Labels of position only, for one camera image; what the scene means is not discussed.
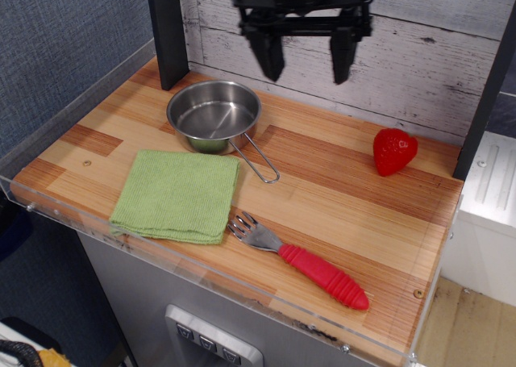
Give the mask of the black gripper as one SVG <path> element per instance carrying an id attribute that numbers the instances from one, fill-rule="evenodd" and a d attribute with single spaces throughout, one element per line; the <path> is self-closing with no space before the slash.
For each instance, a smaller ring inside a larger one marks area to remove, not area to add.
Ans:
<path id="1" fill-rule="evenodd" d="M 239 27 L 263 72 L 277 81 L 285 67 L 281 36 L 331 36 L 334 82 L 344 83 L 357 36 L 372 34 L 373 0 L 233 0 Z"/>

